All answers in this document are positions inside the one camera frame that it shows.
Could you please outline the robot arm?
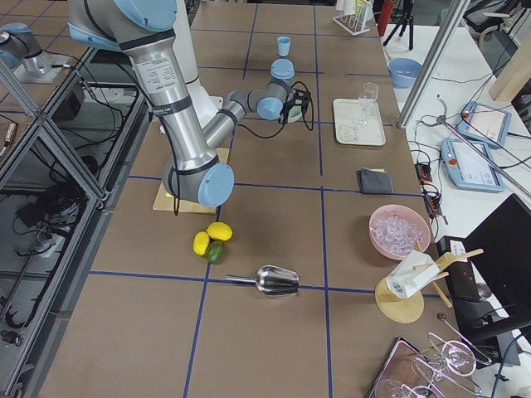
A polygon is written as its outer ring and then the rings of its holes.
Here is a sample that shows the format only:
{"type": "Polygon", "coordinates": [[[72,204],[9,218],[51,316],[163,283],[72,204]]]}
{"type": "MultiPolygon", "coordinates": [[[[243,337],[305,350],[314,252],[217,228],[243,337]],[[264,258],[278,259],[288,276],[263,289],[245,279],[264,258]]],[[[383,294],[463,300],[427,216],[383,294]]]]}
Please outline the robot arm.
{"type": "Polygon", "coordinates": [[[285,56],[275,60],[263,90],[237,90],[220,108],[198,80],[183,1],[70,1],[71,37],[87,46],[121,52],[159,118],[172,149],[163,184],[178,200],[220,206],[234,187],[232,168],[217,148],[249,113],[281,124],[304,116],[309,90],[295,80],[285,56]]]}
{"type": "Polygon", "coordinates": [[[71,63],[70,56],[46,53],[31,29],[21,22],[1,26],[1,60],[22,83],[44,84],[53,83],[71,63]]]}

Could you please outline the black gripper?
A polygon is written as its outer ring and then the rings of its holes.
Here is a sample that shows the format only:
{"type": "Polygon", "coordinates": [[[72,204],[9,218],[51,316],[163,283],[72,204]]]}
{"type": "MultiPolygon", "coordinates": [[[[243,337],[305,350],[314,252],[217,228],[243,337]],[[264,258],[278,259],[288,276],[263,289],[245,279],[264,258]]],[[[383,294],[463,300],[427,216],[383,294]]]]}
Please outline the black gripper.
{"type": "Polygon", "coordinates": [[[282,110],[280,111],[280,123],[287,124],[287,117],[290,109],[299,104],[302,106],[302,118],[306,115],[309,106],[312,104],[312,96],[307,85],[303,82],[295,82],[290,87],[290,95],[286,102],[283,103],[282,110]]]}

